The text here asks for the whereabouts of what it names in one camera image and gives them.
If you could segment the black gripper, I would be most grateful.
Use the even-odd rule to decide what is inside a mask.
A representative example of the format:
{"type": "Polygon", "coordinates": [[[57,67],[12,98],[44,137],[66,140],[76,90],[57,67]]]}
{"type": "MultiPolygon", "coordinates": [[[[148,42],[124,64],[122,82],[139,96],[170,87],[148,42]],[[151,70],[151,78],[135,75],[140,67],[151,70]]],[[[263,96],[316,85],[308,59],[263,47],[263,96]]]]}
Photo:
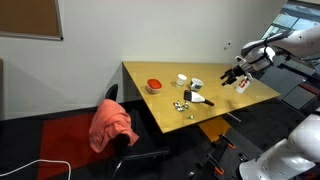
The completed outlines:
{"type": "Polygon", "coordinates": [[[223,82],[221,85],[231,85],[233,84],[238,77],[242,76],[245,74],[245,71],[242,69],[240,65],[237,65],[233,67],[232,69],[227,70],[221,77],[220,79],[227,78],[225,82],[223,82]]]}

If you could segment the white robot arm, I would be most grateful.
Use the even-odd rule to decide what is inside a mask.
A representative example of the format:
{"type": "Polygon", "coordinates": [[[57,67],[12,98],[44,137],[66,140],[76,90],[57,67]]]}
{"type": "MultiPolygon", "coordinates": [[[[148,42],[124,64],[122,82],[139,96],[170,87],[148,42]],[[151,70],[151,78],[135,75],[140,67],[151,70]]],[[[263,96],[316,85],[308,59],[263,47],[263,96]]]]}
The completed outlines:
{"type": "Polygon", "coordinates": [[[318,59],[320,55],[320,25],[306,30],[286,30],[267,38],[245,44],[235,59],[238,64],[228,69],[220,79],[222,86],[233,84],[238,77],[253,81],[252,72],[266,69],[273,64],[276,55],[303,61],[318,59]]]}

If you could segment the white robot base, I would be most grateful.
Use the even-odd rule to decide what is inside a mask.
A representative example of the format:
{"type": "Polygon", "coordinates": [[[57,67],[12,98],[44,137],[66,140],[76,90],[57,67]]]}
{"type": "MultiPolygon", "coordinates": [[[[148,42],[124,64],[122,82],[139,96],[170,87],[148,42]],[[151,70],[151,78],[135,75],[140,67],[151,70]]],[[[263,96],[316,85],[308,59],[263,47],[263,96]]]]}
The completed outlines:
{"type": "Polygon", "coordinates": [[[310,114],[259,157],[239,165],[243,180],[289,180],[320,162],[320,115],[310,114]]]}

